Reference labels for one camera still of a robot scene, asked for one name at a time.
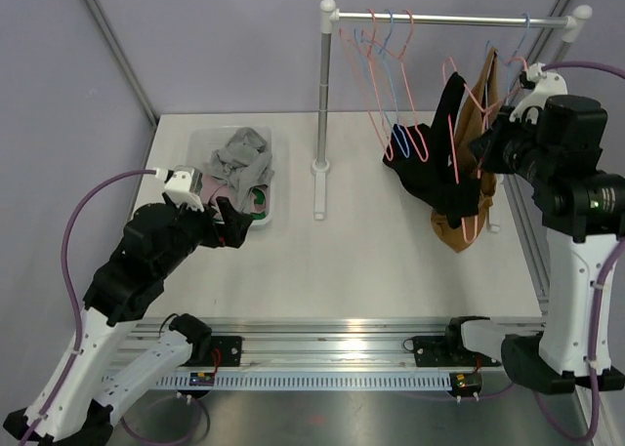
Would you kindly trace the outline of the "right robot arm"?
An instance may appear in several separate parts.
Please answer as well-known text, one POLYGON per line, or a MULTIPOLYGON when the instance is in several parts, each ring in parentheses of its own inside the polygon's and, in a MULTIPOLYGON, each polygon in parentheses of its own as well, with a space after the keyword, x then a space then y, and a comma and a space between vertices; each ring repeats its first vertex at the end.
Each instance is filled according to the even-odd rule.
POLYGON ((465 364, 477 353, 500 362, 509 377, 543 394, 577 387, 624 387, 606 340, 610 273, 624 250, 624 179, 598 169, 607 112, 598 101, 554 95, 529 121, 512 111, 471 144, 488 173, 516 175, 532 188, 547 230, 549 303, 535 335, 510 333, 489 318, 450 321, 445 357, 465 364))

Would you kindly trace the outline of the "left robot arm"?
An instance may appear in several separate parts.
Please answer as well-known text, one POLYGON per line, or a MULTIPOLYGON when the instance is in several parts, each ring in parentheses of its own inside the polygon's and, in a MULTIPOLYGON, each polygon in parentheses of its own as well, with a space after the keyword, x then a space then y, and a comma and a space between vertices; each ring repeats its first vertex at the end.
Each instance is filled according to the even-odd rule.
POLYGON ((111 384, 102 384, 121 343, 163 293, 166 278, 199 246, 237 249, 245 241, 252 216, 236 211, 225 197, 217 205, 193 210, 165 201, 135 212, 109 260, 94 274, 59 366, 37 399, 4 422, 20 443, 103 445, 149 383, 209 358, 211 329, 185 313, 111 384))

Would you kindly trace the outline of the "green tank top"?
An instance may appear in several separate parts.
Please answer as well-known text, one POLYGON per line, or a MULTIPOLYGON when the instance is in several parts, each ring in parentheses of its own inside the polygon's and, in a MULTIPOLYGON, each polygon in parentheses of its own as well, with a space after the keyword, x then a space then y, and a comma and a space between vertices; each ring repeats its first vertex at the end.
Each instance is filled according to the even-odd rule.
POLYGON ((267 185, 250 188, 244 202, 243 212, 250 215, 255 221, 264 220, 268 216, 269 192, 267 185))

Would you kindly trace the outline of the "grey tank top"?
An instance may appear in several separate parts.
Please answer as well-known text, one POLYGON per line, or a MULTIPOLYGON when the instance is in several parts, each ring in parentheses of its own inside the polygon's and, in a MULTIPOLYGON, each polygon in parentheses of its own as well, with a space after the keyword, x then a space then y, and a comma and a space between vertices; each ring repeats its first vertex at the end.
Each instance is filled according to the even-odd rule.
POLYGON ((243 127, 212 152, 205 175, 232 187, 241 204, 250 188, 271 183, 272 154, 268 142, 254 129, 243 127))

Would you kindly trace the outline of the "black tank top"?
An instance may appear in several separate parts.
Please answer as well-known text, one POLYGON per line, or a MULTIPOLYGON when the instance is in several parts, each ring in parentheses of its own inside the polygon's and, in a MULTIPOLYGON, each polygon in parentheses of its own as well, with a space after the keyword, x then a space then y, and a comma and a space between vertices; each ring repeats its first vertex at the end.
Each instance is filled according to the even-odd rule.
POLYGON ((453 229, 479 213, 480 182, 460 169, 459 149, 450 134, 464 85, 458 73, 449 76, 431 124, 394 124, 389 145, 393 158, 383 160, 407 192, 433 207, 453 229))

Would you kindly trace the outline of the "pink tank top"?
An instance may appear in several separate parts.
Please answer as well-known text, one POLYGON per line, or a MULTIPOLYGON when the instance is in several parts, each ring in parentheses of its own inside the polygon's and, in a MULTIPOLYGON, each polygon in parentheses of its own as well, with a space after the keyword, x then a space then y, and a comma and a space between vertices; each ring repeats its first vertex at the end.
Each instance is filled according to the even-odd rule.
POLYGON ((227 184, 218 182, 215 178, 211 176, 205 175, 202 177, 200 198, 204 204, 216 206, 218 197, 226 197, 238 212, 244 213, 243 207, 245 199, 247 198, 247 194, 248 192, 246 193, 246 197, 244 198, 243 202, 241 204, 238 204, 237 192, 232 187, 227 184))

